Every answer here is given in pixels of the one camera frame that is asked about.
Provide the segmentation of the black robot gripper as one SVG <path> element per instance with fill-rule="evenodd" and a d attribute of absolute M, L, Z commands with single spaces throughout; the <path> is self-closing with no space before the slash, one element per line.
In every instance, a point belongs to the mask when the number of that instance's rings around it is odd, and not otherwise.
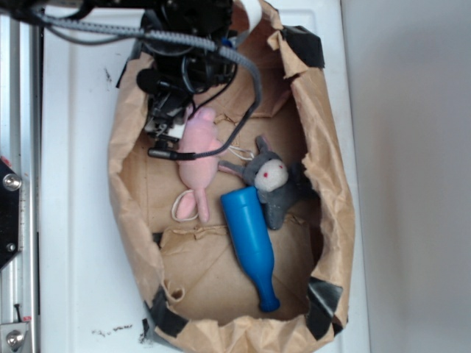
<path fill-rule="evenodd" d="M 238 70 L 205 49 L 156 40 L 138 40 L 136 54 L 152 57 L 136 83 L 147 95 L 144 131 L 156 147 L 176 147 L 197 110 L 194 97 L 220 85 L 227 88 Z"/>

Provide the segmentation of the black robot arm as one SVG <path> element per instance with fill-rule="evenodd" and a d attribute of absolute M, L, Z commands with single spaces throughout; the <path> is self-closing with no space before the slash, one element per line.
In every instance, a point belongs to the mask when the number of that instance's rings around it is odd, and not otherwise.
<path fill-rule="evenodd" d="M 138 27 L 92 24 L 86 18 L 99 8 L 143 10 Z M 89 45 L 135 40 L 135 53 L 154 62 L 141 70 L 137 86 L 148 96 L 144 131 L 155 142 L 152 157 L 176 151 L 189 122 L 202 110 L 194 97 L 211 88 L 226 90 L 240 60 L 231 30 L 232 1 L 2 1 L 1 13 L 40 26 L 73 42 L 65 30 L 102 35 Z"/>

